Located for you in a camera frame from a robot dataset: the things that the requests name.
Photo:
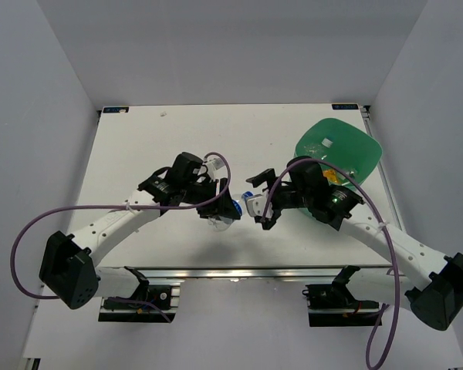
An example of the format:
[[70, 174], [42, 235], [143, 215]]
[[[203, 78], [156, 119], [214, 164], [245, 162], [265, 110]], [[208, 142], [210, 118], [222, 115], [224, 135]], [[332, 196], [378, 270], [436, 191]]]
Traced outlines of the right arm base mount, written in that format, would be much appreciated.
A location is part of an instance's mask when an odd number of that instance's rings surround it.
[[347, 284], [360, 268], [346, 266], [328, 284], [308, 284], [302, 290], [307, 301], [311, 328], [370, 327], [376, 323], [382, 308], [375, 301], [357, 300], [347, 289]]

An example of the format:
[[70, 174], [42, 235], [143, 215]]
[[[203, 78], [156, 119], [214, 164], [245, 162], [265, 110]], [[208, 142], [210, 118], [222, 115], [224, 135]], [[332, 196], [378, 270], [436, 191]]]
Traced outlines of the left blue table sticker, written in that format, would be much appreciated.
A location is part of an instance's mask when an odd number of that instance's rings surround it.
[[102, 110], [102, 114], [119, 114], [119, 113], [128, 113], [129, 107], [128, 106], [109, 106], [104, 107]]

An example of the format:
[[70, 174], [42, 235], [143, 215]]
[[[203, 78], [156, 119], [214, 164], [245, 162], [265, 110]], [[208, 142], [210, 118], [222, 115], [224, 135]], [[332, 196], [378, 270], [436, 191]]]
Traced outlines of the orange juice bottle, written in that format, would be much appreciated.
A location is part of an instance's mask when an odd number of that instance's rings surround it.
[[338, 176], [338, 173], [333, 169], [328, 169], [323, 171], [323, 176], [331, 183], [340, 185], [343, 181]]

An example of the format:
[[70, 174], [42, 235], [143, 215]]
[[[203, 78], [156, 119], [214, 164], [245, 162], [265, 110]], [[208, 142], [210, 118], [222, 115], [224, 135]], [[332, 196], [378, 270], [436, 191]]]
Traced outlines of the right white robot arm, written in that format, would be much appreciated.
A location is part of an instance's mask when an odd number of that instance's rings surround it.
[[307, 156], [290, 160], [284, 182], [273, 169], [248, 178], [259, 195], [245, 198], [248, 213], [270, 230], [286, 209], [305, 208], [313, 218], [365, 244], [394, 266], [392, 275], [347, 265], [333, 279], [327, 301], [348, 308], [376, 301], [411, 311], [438, 331], [448, 329], [463, 308], [463, 254], [450, 257], [383, 221], [362, 190], [330, 183], [320, 163]]

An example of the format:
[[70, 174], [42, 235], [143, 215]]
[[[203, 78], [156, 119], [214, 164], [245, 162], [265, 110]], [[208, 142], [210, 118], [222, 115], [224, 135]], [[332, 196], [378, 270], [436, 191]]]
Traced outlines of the blue cap water bottle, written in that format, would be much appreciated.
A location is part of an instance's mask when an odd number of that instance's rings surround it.
[[230, 194], [227, 192], [218, 200], [218, 212], [208, 218], [208, 225], [214, 231], [222, 232], [227, 230], [234, 222], [241, 220], [248, 215], [246, 200], [252, 196], [252, 192]]

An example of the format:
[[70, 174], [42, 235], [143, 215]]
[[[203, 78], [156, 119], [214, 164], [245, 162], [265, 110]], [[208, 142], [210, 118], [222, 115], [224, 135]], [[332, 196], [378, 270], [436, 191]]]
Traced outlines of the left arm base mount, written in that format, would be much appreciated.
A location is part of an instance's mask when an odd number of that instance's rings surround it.
[[99, 322], [170, 324], [174, 320], [172, 285], [151, 283], [133, 267], [100, 267], [96, 274]]

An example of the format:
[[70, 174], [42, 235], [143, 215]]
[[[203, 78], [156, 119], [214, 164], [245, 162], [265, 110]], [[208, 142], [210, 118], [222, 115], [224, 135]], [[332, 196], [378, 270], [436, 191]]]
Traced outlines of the large clear plastic bottle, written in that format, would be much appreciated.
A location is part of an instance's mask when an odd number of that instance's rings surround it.
[[302, 148], [302, 156], [309, 156], [314, 159], [324, 160], [327, 158], [328, 148], [322, 143], [307, 143]]

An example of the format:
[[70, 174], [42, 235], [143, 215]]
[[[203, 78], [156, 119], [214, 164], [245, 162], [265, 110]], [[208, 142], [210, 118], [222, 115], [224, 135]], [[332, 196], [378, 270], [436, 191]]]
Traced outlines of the blue table sticker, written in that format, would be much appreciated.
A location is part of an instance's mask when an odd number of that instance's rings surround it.
[[359, 106], [356, 103], [332, 103], [333, 110], [358, 110]]
[[119, 114], [119, 113], [128, 113], [129, 107], [128, 106], [109, 106], [104, 107], [102, 110], [102, 114]]

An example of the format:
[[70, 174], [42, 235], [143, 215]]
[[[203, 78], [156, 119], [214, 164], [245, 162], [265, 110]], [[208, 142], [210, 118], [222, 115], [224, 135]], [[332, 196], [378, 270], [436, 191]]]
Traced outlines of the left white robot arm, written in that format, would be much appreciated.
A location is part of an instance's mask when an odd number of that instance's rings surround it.
[[101, 267], [101, 261], [169, 210], [195, 209], [213, 224], [239, 220], [241, 213], [229, 193], [231, 177], [216, 177], [221, 168], [229, 167], [219, 153], [204, 158], [178, 154], [171, 166], [156, 170], [120, 206], [106, 207], [104, 216], [70, 234], [51, 235], [40, 280], [72, 310], [97, 297], [140, 307], [147, 300], [148, 279], [135, 267]]

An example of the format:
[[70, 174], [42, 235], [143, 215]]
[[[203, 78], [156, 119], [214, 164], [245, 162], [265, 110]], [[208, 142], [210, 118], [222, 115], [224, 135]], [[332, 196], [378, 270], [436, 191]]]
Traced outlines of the green plastic bin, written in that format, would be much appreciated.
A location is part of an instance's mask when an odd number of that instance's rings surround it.
[[302, 156], [307, 143], [333, 142], [324, 161], [339, 167], [349, 178], [362, 184], [376, 169], [383, 150], [381, 145], [366, 132], [340, 119], [325, 118], [309, 128], [294, 149], [294, 156]]

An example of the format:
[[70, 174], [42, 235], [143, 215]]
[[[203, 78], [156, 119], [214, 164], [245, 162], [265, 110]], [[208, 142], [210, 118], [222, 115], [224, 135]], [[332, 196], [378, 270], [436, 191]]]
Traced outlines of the clear bottle white label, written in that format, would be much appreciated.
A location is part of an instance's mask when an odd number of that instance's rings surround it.
[[332, 142], [331, 140], [325, 138], [325, 139], [323, 139], [322, 144], [323, 144], [325, 147], [330, 148], [331, 145], [333, 144], [333, 142]]

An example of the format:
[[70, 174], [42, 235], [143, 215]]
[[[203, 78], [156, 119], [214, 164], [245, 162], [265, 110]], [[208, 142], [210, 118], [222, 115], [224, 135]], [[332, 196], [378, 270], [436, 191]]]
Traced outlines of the right blue table sticker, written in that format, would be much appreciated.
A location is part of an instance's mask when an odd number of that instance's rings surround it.
[[356, 103], [332, 103], [333, 110], [358, 110], [359, 106]]

